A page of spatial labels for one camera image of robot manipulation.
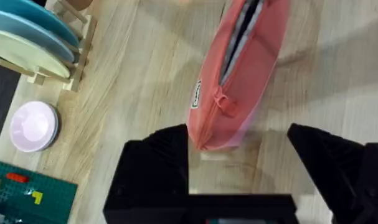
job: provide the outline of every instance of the stacked plate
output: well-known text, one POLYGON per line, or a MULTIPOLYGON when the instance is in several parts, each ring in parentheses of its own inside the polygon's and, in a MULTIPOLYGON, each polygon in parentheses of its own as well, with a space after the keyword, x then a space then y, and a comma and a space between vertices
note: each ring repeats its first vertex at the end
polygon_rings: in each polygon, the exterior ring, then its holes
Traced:
POLYGON ((56 110, 47 103, 32 101, 22 105, 12 117, 10 137, 23 152, 36 152, 49 147, 59 130, 56 110))
POLYGON ((0 57, 26 70, 38 66, 61 77, 70 72, 60 59, 74 62, 77 36, 58 17, 31 0, 0 0, 0 57))

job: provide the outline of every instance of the wooden dish rack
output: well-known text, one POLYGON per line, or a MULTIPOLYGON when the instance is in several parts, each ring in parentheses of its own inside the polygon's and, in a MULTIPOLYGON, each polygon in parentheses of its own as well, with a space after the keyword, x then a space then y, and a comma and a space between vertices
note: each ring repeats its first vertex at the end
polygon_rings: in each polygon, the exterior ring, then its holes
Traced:
POLYGON ((26 70, 25 68, 22 68, 1 58, 0 66, 27 76, 27 82, 29 83, 43 85, 45 78, 53 78, 63 83, 64 90, 78 92, 83 69, 86 65, 89 51, 92 48, 92 39, 95 34, 97 20, 91 15, 83 16, 66 0, 57 0, 57 2, 59 2, 66 11, 70 12, 83 23, 82 30, 78 30, 72 27, 68 22, 66 22, 59 16, 59 19, 71 29, 71 31, 78 37, 79 40, 79 47, 77 48, 58 37, 67 48, 69 48, 74 54, 79 55, 76 63, 70 63, 61 58, 58 58, 60 62, 62 62, 70 71, 70 78, 61 77, 60 75, 55 74, 42 67, 36 67, 34 71, 26 70))

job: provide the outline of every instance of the pink pencil case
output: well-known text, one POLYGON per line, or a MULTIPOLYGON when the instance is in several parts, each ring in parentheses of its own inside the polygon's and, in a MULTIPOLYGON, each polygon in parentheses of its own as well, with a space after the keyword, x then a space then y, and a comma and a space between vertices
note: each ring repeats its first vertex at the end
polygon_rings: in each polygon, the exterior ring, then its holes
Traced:
POLYGON ((197 148, 238 146, 283 42, 289 0, 234 0, 201 68, 187 127, 197 148))

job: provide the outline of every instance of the zipper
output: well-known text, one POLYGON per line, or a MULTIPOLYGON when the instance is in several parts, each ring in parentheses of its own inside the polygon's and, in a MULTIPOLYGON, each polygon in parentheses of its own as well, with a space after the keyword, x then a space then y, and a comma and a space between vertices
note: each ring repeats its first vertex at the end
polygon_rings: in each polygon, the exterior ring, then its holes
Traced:
MULTIPOLYGON (((257 19, 256 19, 256 21, 255 21, 255 23, 254 23, 254 25, 252 27, 253 29, 255 28, 255 24, 261 18, 261 15, 262 15, 261 12, 262 12, 263 4, 264 4, 265 1, 267 1, 267 0, 259 0, 259 2, 258 2, 258 6, 257 6, 257 9, 255 11, 255 14, 258 11, 258 17, 257 17, 257 19)), ((232 35, 234 29, 235 29, 235 27, 233 27, 232 30, 230 31, 230 35, 232 35)), ((245 43, 244 43, 244 45, 243 45, 243 47, 242 47, 241 53, 244 52, 245 49, 248 47, 248 40, 250 40, 250 39, 251 39, 250 36, 248 36, 247 39, 246 39, 246 41, 245 41, 245 43)), ((229 42, 225 46, 225 51, 227 50, 228 46, 229 46, 229 42)), ((237 57, 237 60, 240 60, 240 58, 243 57, 242 56, 243 54, 241 54, 241 53, 237 57)), ((218 74, 220 74, 222 66, 223 65, 221 65, 221 66, 218 67, 218 71, 217 71, 218 74)), ((201 132, 200 132, 199 148, 202 149, 202 150, 206 150, 206 149, 203 149, 203 146, 208 141, 208 139, 211 137, 210 136, 211 135, 210 126, 211 126, 211 124, 214 123, 214 120, 215 120, 215 117, 216 117, 216 112, 215 111, 218 110, 219 108, 222 109, 223 107, 229 107, 229 105, 231 105, 232 103, 234 103, 231 99, 229 99, 228 96, 226 96, 224 94, 224 92, 226 92, 229 89, 229 87, 231 86, 233 77, 235 75, 230 75, 229 74, 229 75, 227 75, 224 78, 220 78, 220 76, 218 76, 216 79, 214 79, 214 82, 217 83, 217 85, 215 85, 215 86, 217 86, 217 88, 215 90, 213 90, 214 91, 214 93, 213 93, 214 97, 213 97, 213 99, 211 101, 209 112, 207 114, 206 120, 204 121, 204 125, 203 125, 203 127, 201 129, 201 132)))

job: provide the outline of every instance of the wood grain surface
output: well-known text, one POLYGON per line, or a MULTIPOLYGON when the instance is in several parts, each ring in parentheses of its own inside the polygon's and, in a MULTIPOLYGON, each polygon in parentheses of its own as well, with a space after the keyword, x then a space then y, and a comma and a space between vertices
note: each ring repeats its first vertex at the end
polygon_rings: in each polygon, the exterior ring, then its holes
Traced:
MULTIPOLYGON (((93 0, 98 26, 78 93, 21 78, 0 138, 0 160, 78 184, 70 223, 105 223, 102 208, 127 140, 184 123, 224 0, 93 0), (60 112, 54 145, 18 152, 13 112, 42 100, 60 112)), ((190 151, 194 194, 291 193, 301 223, 331 214, 286 137, 292 122, 378 142, 378 0, 291 0, 278 63, 245 141, 190 151)))

